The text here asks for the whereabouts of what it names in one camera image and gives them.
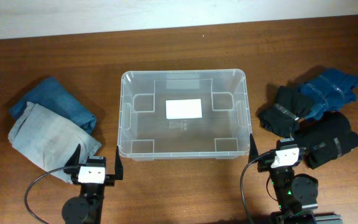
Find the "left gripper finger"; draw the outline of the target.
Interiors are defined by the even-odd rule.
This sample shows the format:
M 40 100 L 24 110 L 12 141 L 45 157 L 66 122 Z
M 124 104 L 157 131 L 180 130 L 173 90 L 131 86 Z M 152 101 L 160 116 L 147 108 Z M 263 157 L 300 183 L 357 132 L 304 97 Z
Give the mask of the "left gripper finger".
M 106 174 L 105 180 L 122 180 L 124 178 L 124 168 L 119 155 L 119 147 L 116 147 L 116 156 L 114 162 L 114 174 Z
M 73 170 L 78 167 L 79 160 L 80 160 L 80 153 L 81 153 L 81 144 L 78 144 L 74 153 L 71 155 L 71 157 L 65 164 L 66 170 Z

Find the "small black taped cloth bundle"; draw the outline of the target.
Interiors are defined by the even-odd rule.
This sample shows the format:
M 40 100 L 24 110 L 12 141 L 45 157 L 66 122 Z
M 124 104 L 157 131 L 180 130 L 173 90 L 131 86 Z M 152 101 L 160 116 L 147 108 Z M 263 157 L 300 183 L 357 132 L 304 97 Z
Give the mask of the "small black taped cloth bundle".
M 260 125 L 282 138 L 289 138 L 300 128 L 300 120 L 308 115 L 314 100 L 297 90 L 280 86 L 274 102 L 258 114 Z

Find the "large black taped cloth bundle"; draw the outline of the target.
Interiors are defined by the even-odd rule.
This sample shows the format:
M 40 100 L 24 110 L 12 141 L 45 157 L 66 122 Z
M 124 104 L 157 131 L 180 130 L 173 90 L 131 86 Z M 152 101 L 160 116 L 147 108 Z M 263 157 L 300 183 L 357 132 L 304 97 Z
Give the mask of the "large black taped cloth bundle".
M 327 113 L 321 120 L 295 132 L 295 141 L 306 149 L 304 158 L 311 169 L 316 169 L 358 147 L 358 134 L 349 120 L 340 112 Z

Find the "blue taped cloth bundle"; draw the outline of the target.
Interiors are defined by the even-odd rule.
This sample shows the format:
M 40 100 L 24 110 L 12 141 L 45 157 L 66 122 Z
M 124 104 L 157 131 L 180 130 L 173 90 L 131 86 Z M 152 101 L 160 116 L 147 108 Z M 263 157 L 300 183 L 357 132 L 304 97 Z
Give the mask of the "blue taped cloth bundle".
M 316 78 L 302 83 L 298 91 L 314 100 L 305 119 L 320 120 L 327 111 L 339 111 L 344 105 L 357 100 L 353 89 L 358 87 L 358 77 L 329 68 Z

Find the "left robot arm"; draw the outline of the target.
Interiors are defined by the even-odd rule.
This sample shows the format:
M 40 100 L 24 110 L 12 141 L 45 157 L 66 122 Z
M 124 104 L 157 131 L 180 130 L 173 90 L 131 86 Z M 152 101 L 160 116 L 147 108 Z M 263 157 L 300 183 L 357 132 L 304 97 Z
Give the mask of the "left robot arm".
M 65 164 L 64 173 L 68 174 L 75 185 L 81 187 L 80 194 L 66 201 L 62 208 L 65 223 L 98 224 L 101 222 L 104 190 L 115 186 L 122 180 L 124 168 L 116 149 L 114 174 L 106 173 L 106 158 L 89 156 L 80 163 L 81 146 L 77 145 L 73 155 Z

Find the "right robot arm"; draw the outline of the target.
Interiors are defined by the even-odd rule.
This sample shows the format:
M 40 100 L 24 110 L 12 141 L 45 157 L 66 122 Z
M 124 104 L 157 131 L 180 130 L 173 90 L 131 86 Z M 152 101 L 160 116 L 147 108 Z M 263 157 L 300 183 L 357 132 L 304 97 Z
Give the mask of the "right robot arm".
M 275 149 L 259 154 L 250 135 L 249 163 L 257 163 L 259 172 L 269 173 L 280 209 L 271 213 L 270 223 L 316 223 L 313 210 L 318 207 L 318 180 L 306 174 L 295 175 L 293 170 L 304 153 L 305 148 L 288 138 L 277 141 Z

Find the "light grey folded jeans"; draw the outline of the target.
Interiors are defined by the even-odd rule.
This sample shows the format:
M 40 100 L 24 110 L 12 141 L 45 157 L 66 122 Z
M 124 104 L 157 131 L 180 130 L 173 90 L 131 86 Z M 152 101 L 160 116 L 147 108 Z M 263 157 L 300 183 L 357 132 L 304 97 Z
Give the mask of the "light grey folded jeans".
M 48 172 L 63 167 L 80 149 L 80 162 L 96 154 L 101 143 L 69 119 L 31 102 L 8 134 L 12 147 Z

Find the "dark blue folded jeans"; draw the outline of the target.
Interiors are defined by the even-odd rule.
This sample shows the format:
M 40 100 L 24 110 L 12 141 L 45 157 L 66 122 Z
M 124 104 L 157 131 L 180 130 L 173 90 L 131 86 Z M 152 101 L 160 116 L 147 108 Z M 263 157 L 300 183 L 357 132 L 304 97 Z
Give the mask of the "dark blue folded jeans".
M 15 120 L 19 119 L 24 113 L 27 102 L 39 104 L 69 119 L 88 134 L 91 134 L 95 129 L 97 122 L 95 115 L 86 109 L 54 77 L 41 81 L 9 109 L 10 115 Z

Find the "clear plastic storage bin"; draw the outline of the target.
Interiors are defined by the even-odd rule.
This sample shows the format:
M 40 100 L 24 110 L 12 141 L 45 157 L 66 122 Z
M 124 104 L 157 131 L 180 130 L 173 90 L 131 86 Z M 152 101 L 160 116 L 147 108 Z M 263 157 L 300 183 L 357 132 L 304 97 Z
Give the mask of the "clear plastic storage bin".
M 167 119 L 167 100 L 200 99 L 202 118 Z M 122 157 L 235 159 L 250 149 L 246 75 L 239 69 L 128 71 L 121 77 Z

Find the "white label in bin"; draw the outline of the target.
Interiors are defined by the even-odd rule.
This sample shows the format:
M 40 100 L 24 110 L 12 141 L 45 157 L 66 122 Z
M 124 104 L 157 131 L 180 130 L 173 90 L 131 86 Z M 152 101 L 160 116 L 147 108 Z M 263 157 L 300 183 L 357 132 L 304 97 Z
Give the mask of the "white label in bin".
M 200 99 L 190 100 L 167 100 L 167 119 L 193 119 L 202 118 L 202 107 Z

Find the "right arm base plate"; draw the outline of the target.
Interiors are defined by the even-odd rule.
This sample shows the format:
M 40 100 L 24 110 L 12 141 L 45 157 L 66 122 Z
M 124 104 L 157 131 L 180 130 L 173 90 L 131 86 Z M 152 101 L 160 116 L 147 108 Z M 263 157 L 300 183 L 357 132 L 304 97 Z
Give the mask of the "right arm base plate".
M 318 214 L 314 220 L 316 224 L 343 224 L 342 216 L 337 214 Z

